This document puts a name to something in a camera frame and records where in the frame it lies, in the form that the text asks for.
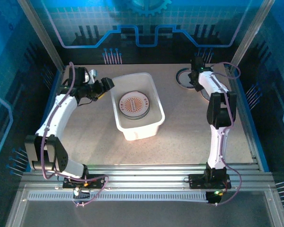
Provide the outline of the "small black connector box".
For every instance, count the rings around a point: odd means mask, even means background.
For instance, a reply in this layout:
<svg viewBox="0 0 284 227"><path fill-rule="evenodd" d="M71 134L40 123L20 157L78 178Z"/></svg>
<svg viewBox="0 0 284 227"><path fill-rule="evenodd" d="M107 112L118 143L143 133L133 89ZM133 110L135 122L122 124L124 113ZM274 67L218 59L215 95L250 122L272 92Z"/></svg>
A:
<svg viewBox="0 0 284 227"><path fill-rule="evenodd" d="M223 191L212 191L206 192L205 196L209 204L216 204L221 202L223 194Z"/></svg>
<svg viewBox="0 0 284 227"><path fill-rule="evenodd" d="M72 191L73 191L73 199L75 200L90 198L90 191L88 189L82 189L82 188L76 187Z"/></svg>

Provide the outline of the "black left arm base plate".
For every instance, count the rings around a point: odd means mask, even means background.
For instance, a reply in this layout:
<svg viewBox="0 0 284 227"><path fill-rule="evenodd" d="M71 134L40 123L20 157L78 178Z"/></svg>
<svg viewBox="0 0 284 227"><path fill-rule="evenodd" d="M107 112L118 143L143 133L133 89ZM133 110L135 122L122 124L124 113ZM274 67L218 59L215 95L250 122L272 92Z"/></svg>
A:
<svg viewBox="0 0 284 227"><path fill-rule="evenodd" d="M107 175L88 174L83 178L64 178L63 189L101 189L107 182Z"/></svg>

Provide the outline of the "aluminium rail frame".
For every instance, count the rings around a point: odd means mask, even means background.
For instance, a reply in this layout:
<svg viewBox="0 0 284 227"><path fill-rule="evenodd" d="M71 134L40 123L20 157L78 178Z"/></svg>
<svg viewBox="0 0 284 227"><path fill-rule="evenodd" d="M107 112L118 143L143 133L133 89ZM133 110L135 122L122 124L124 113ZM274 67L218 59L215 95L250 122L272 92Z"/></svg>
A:
<svg viewBox="0 0 284 227"><path fill-rule="evenodd" d="M184 178L203 174L205 165L94 165L91 174L108 175L107 191L188 191ZM271 172L256 163L231 164L227 170L231 190L268 191L275 189Z"/></svg>

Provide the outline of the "white plastic bin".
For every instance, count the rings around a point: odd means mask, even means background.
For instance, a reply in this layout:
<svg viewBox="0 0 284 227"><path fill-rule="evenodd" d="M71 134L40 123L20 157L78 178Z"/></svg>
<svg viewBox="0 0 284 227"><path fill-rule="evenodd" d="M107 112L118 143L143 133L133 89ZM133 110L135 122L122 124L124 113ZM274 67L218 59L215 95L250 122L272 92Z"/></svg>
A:
<svg viewBox="0 0 284 227"><path fill-rule="evenodd" d="M146 72L128 74L114 78L113 83L115 86L111 90L111 99L115 122L125 139L133 141L155 136L159 126L165 121L165 113L152 76ZM119 99L130 91L143 92L150 100L150 110L142 119L129 120L119 111Z"/></svg>

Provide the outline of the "aluminium frame post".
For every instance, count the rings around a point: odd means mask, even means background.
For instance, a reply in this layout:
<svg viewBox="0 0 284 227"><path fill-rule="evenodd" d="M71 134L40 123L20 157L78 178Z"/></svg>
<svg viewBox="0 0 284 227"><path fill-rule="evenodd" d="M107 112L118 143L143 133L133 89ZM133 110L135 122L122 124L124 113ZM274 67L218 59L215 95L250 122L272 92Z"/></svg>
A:
<svg viewBox="0 0 284 227"><path fill-rule="evenodd" d="M231 60L231 64L237 67L239 66L240 61L244 57L248 48L250 47L253 39L259 32L264 20L266 19L274 3L275 3L275 0L262 0L262 3L259 6L259 9L254 15L249 26L247 27L246 32L243 33L244 36Z"/></svg>
<svg viewBox="0 0 284 227"><path fill-rule="evenodd" d="M64 72L64 64L30 0L17 0L17 2L24 11L24 14L29 20L57 70L59 72Z"/></svg>

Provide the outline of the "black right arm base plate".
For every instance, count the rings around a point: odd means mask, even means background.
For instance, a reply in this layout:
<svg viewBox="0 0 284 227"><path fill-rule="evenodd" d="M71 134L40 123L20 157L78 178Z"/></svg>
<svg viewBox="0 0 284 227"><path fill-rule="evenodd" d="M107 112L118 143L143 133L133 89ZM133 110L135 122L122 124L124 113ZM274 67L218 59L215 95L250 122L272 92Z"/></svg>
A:
<svg viewBox="0 0 284 227"><path fill-rule="evenodd" d="M222 178L207 179L205 175L188 175L190 189L231 189L230 176L226 174Z"/></svg>

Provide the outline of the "wide green rim plate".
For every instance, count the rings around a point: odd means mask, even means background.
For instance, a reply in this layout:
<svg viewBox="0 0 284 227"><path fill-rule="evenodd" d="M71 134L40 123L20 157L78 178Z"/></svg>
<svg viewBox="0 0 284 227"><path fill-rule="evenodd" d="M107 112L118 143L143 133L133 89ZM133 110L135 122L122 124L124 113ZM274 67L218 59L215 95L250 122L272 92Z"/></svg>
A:
<svg viewBox="0 0 284 227"><path fill-rule="evenodd" d="M191 73L190 68L183 68L180 69L177 73L176 73L176 82L178 83L178 85L180 85L182 88L188 89L188 90L192 90L195 87L190 83L190 77L188 76Z"/></svg>

